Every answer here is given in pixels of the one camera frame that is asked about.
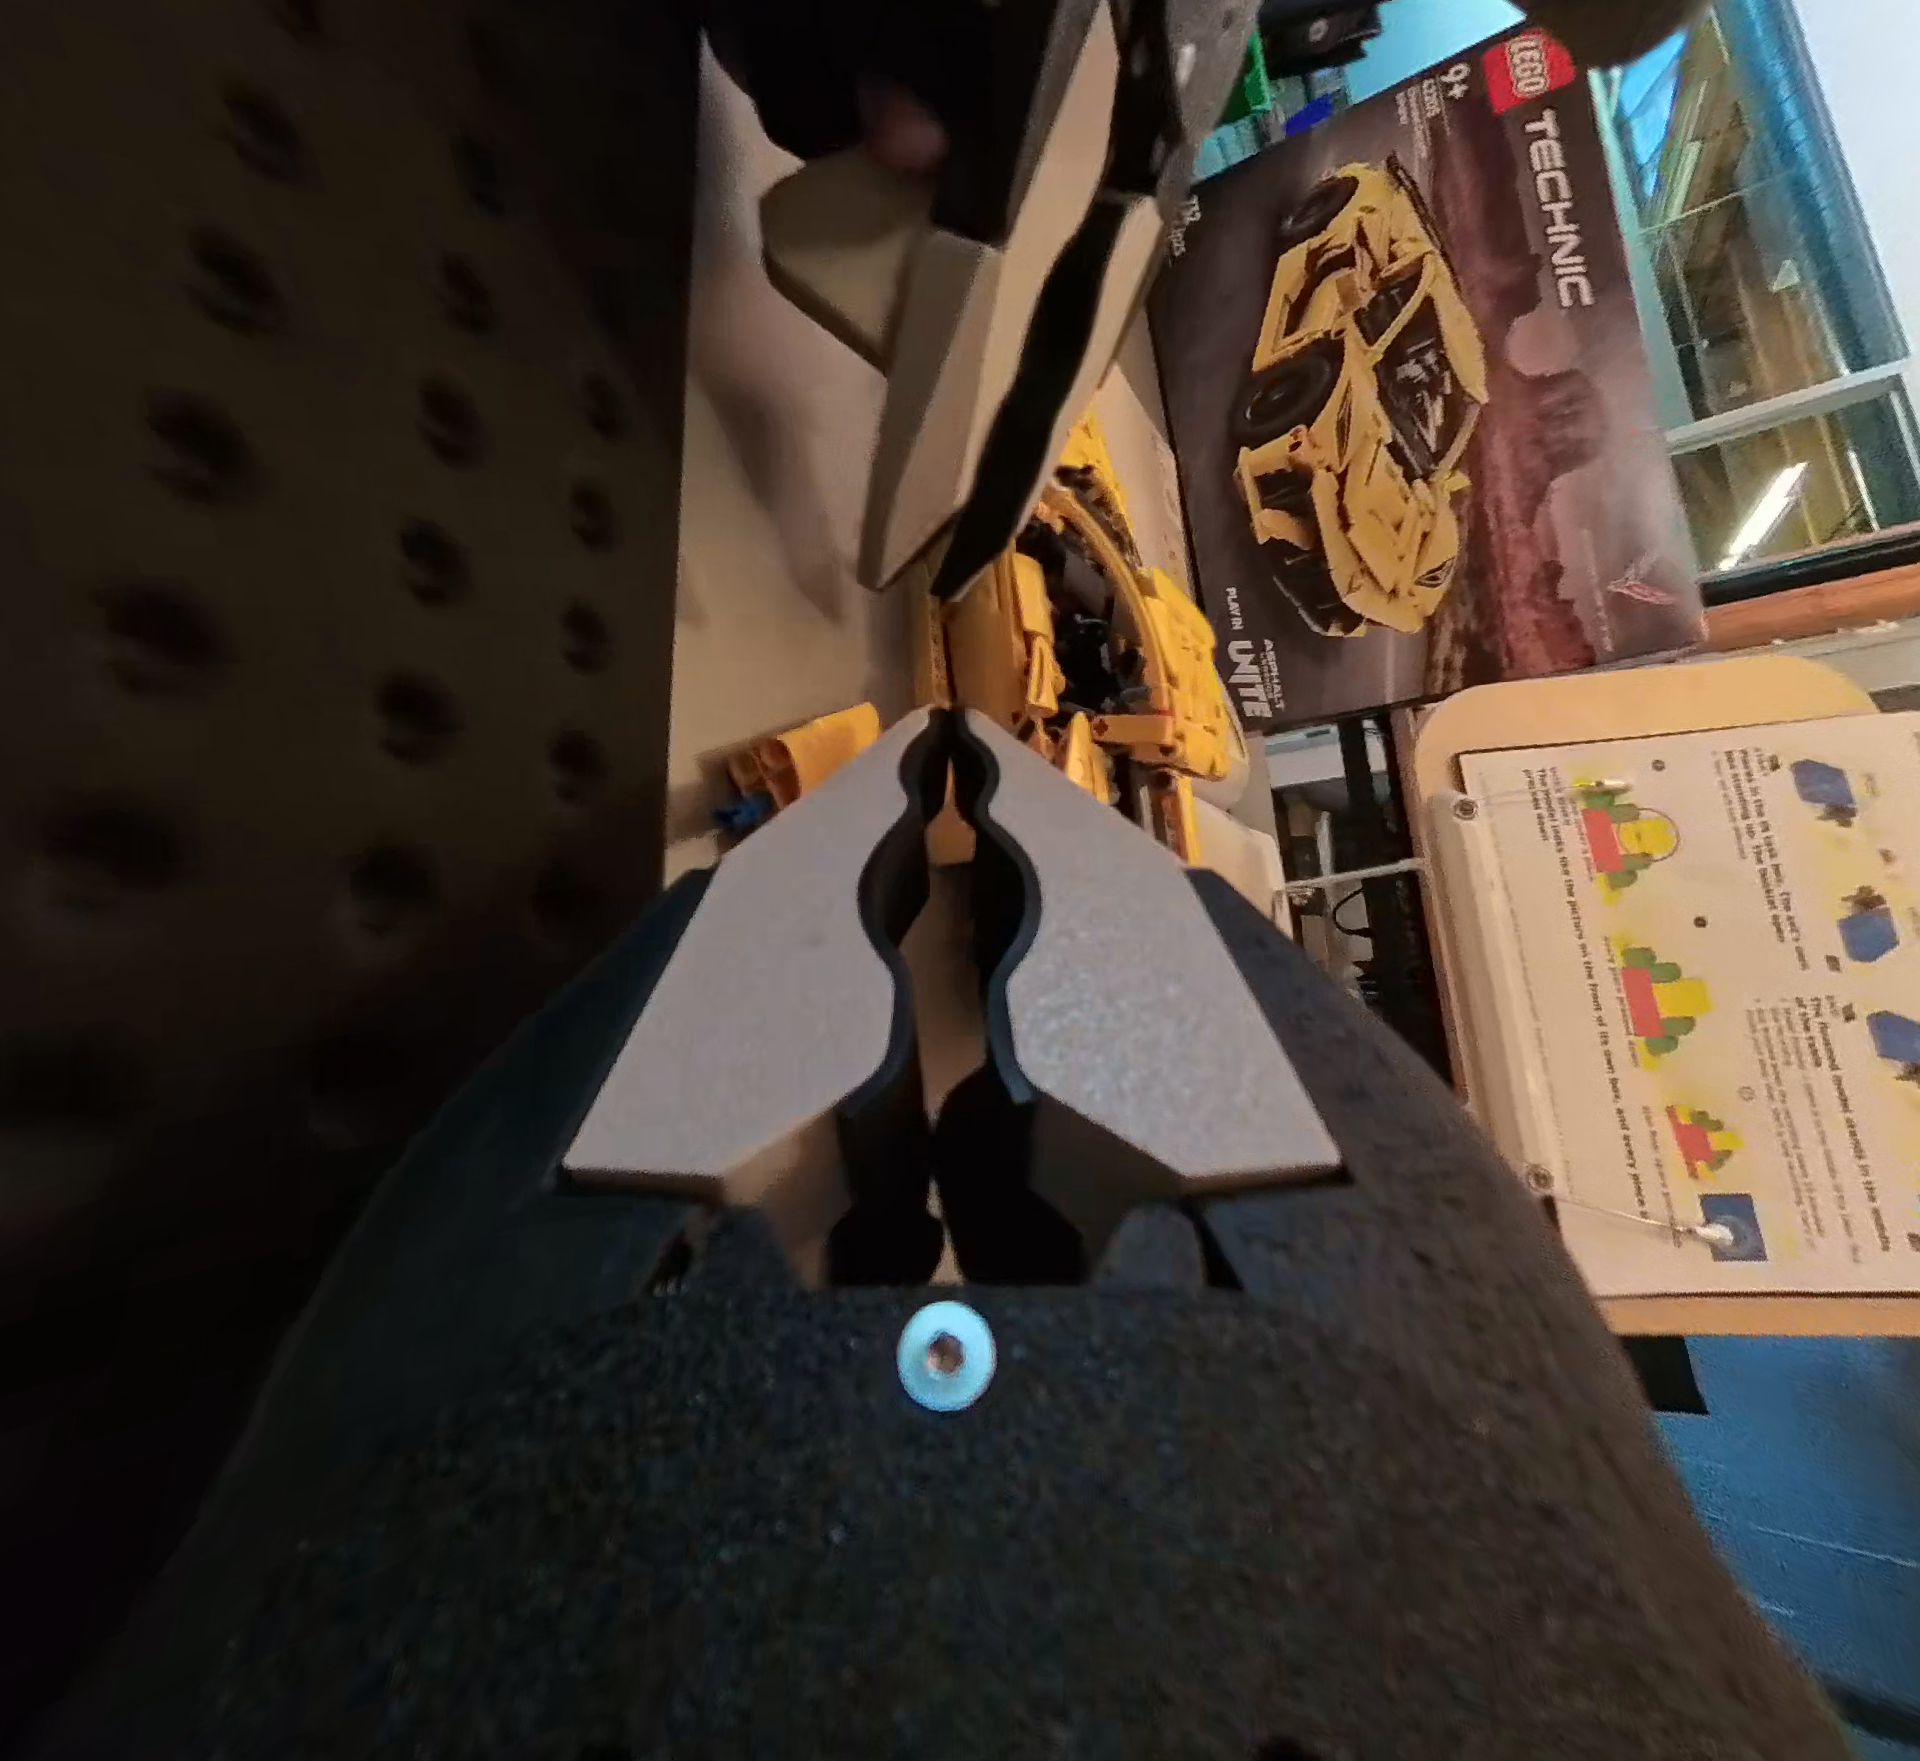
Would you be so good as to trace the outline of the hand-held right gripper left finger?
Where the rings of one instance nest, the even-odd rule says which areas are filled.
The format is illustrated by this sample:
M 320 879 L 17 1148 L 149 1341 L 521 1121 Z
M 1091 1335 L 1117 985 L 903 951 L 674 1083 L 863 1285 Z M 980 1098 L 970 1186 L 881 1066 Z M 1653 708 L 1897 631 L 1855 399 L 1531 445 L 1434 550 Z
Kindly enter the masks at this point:
M 780 1246 L 935 1246 L 902 944 L 937 807 L 940 716 L 918 708 L 701 874 L 564 1173 L 754 1211 Z

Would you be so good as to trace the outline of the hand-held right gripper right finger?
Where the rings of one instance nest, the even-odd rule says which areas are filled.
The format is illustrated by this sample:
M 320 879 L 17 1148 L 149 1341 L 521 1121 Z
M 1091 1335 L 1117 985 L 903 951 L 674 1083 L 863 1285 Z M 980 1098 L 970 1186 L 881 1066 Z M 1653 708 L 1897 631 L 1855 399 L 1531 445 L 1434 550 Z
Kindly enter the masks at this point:
M 1153 1205 L 1342 1177 L 1342 1152 L 1193 870 L 959 711 L 985 1065 L 1021 1186 L 1082 1245 Z

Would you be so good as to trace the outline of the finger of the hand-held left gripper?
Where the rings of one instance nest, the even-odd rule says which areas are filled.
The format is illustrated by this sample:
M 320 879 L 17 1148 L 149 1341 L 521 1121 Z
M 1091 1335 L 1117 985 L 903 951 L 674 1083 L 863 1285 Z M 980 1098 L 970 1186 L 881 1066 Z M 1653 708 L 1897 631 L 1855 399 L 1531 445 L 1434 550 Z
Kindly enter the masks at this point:
M 1069 432 L 1117 357 L 1164 238 L 1162 210 L 1151 198 L 1103 192 L 1055 259 L 934 572 L 937 598 L 959 598 L 1016 543 Z
M 1096 0 L 1007 235 L 928 221 L 907 250 L 860 536 L 863 586 L 886 588 L 972 497 L 1042 287 L 1091 214 L 1117 72 L 1111 0 Z

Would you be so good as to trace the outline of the yellow brick subassembly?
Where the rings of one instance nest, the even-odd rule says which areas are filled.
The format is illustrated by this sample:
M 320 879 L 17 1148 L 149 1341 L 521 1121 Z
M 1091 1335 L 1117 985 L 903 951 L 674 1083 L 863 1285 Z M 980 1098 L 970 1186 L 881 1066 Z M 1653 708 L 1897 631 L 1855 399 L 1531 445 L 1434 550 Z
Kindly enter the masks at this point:
M 725 789 L 712 807 L 713 825 L 732 840 L 754 834 L 776 812 L 819 791 L 880 733 L 878 708 L 862 701 L 725 750 Z

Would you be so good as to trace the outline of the yellow brick car model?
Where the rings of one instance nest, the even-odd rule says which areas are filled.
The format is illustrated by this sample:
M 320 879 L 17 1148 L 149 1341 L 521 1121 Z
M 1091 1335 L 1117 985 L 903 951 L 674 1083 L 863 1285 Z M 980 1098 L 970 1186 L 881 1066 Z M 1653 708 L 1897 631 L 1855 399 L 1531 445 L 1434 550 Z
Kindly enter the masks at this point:
M 1140 548 L 1093 414 L 1069 430 L 1028 521 L 956 597 L 909 569 L 914 691 L 972 708 L 1093 801 L 1202 865 L 1199 789 L 1242 785 L 1247 741 L 1211 626 Z

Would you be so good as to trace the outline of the dark toy car set box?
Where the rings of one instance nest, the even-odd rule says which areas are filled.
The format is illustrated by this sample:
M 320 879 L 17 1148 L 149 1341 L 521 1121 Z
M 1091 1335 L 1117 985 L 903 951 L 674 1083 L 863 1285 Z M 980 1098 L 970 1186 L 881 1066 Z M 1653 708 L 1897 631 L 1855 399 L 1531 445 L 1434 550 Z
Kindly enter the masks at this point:
M 1546 28 L 1197 183 L 1148 327 L 1249 733 L 1705 646 L 1596 104 Z

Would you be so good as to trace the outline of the document stand with sheet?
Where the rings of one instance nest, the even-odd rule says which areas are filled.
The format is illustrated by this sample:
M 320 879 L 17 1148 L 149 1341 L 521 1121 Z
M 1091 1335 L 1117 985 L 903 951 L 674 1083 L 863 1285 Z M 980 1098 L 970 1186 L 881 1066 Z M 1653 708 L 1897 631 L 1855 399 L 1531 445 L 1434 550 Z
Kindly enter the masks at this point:
M 1706 659 L 1466 690 L 1419 710 L 1414 717 L 1395 720 L 1391 744 L 1405 789 L 1414 854 L 1421 854 L 1428 795 L 1439 789 L 1465 791 L 1459 780 L 1461 763 L 1475 753 L 1540 750 L 1573 741 L 1653 741 L 1677 733 L 1688 720 L 1787 723 L 1872 711 L 1869 693 L 1839 670 L 1790 656 Z M 1437 933 L 1437 917 L 1426 902 L 1423 886 L 1421 897 L 1430 942 L 1430 936 Z M 1449 1008 L 1439 987 L 1435 991 L 1451 1083 L 1461 1093 L 1446 1023 Z

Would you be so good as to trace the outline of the black studded mat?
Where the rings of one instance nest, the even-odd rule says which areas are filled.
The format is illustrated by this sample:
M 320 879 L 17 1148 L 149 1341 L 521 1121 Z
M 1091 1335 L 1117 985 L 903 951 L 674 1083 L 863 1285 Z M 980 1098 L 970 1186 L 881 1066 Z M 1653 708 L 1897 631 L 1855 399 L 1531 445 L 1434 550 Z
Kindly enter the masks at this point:
M 4 1344 L 652 889 L 698 0 L 4 0 Z

